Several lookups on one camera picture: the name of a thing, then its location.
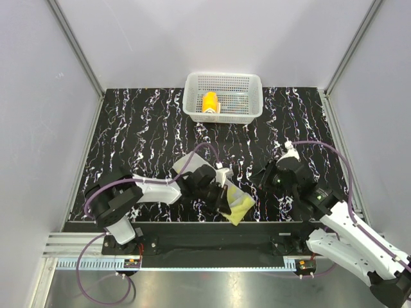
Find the grey towel yellow frog print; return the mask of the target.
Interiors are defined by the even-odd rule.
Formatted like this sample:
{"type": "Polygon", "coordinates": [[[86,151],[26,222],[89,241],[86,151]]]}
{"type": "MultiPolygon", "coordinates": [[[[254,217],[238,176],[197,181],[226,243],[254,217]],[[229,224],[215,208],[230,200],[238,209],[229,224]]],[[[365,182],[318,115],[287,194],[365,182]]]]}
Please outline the grey towel yellow frog print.
{"type": "MultiPolygon", "coordinates": [[[[206,162],[202,157],[200,157],[195,152],[190,152],[188,155],[178,159],[172,166],[172,169],[178,173],[180,176],[188,171],[194,171],[202,165],[211,166],[214,170],[222,168],[222,163],[216,163],[213,167],[210,163],[206,162]]],[[[212,213],[219,213],[225,219],[227,219],[232,225],[238,226],[240,222],[245,217],[246,213],[254,206],[256,203],[252,196],[242,191],[237,185],[232,183],[231,178],[229,178],[223,187],[227,187],[227,199],[229,206],[231,208],[231,214],[222,214],[218,212],[217,209],[206,209],[210,210],[212,213]]]]}

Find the grey and orange towel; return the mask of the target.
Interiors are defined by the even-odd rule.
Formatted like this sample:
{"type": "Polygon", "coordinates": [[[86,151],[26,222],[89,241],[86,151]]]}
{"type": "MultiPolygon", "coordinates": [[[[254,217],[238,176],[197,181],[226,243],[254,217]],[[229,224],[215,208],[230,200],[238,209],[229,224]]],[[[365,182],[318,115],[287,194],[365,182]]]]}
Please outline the grey and orange towel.
{"type": "Polygon", "coordinates": [[[219,114],[221,104],[215,92],[207,92],[202,97],[202,113],[219,114]]]}

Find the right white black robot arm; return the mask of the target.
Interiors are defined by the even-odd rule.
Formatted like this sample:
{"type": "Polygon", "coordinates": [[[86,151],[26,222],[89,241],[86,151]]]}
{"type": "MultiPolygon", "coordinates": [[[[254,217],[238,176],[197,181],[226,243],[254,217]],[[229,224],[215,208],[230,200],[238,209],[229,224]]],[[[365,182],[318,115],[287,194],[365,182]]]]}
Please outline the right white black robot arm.
{"type": "Polygon", "coordinates": [[[386,307],[402,307],[410,298],[410,256],[350,215],[347,203],[330,187],[316,182],[300,160],[270,162],[251,181],[266,193],[292,197],[294,206],[309,219],[342,238],[334,239],[316,223],[304,221],[289,236],[275,241],[281,255],[294,250],[327,257],[362,280],[386,307]]]}

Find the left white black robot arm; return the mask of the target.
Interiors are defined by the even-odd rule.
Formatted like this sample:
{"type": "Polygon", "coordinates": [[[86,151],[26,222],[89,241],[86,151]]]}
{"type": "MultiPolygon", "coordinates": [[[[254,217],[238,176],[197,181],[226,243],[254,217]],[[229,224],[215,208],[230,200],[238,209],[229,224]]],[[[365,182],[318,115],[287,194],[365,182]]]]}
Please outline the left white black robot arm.
{"type": "Polygon", "coordinates": [[[115,238],[116,246],[125,254],[134,253],[139,245],[136,231],[126,217],[137,203],[173,205],[199,200],[208,212],[231,213],[227,197],[231,169],[221,164],[217,169],[203,164],[193,171],[173,169],[171,175],[164,180],[146,178],[120,168],[86,190],[84,212],[115,238]]]}

